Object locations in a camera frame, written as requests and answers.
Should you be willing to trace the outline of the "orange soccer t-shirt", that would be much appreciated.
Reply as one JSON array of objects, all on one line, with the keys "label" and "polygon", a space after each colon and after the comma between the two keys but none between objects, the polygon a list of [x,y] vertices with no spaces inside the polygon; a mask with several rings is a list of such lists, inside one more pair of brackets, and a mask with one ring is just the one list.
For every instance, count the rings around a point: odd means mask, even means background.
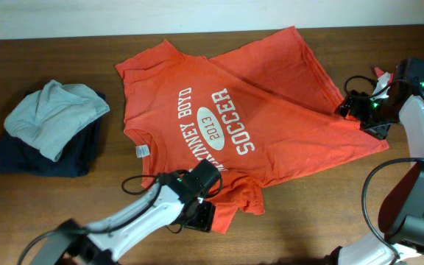
[{"label": "orange soccer t-shirt", "polygon": [[336,114],[342,95],[294,27],[213,58],[164,41],[116,66],[124,133],[143,155],[143,185],[209,160],[222,174],[212,228],[264,212],[264,188],[388,148]]}]

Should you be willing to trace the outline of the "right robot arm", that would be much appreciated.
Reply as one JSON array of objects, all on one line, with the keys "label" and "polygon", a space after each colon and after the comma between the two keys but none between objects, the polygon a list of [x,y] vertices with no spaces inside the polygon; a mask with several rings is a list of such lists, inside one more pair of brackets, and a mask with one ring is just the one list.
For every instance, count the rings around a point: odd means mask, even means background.
[{"label": "right robot arm", "polygon": [[[348,91],[338,114],[360,121],[361,131],[379,140],[387,137],[393,124],[403,125],[410,156],[388,160],[367,175],[361,208],[370,233],[337,247],[324,257],[324,264],[404,264],[424,255],[424,60],[402,60],[384,87],[375,80],[371,83],[372,94]],[[399,163],[412,167],[384,199],[375,227],[367,213],[370,181],[383,168]]]}]

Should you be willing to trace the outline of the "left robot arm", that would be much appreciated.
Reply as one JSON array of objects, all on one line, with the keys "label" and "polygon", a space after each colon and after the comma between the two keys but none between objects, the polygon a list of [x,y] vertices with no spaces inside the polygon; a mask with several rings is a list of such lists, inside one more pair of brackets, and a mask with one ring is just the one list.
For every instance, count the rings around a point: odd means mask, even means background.
[{"label": "left robot arm", "polygon": [[33,239],[18,258],[21,264],[39,242],[43,246],[32,264],[117,264],[141,240],[159,228],[179,225],[208,233],[215,206],[211,189],[222,186],[219,170],[201,160],[192,170],[180,169],[153,176],[152,183],[137,195],[134,203],[106,219],[84,227],[69,219],[56,229]]}]

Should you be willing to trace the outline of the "light grey folded shirt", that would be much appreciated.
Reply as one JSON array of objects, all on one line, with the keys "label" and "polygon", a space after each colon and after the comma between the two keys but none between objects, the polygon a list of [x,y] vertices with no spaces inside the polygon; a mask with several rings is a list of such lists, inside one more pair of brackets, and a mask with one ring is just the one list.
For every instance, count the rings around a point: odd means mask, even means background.
[{"label": "light grey folded shirt", "polygon": [[51,80],[24,97],[6,117],[4,128],[56,162],[79,131],[109,111],[107,102],[87,85]]}]

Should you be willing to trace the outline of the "dark navy folded garment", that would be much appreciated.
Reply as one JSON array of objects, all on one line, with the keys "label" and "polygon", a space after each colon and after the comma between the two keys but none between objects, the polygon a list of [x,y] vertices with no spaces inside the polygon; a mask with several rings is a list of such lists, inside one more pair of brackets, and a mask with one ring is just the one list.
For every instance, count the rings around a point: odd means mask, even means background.
[{"label": "dark navy folded garment", "polygon": [[42,177],[82,177],[96,159],[102,118],[79,131],[64,147],[58,161],[4,131],[0,138],[0,173],[26,173]]}]

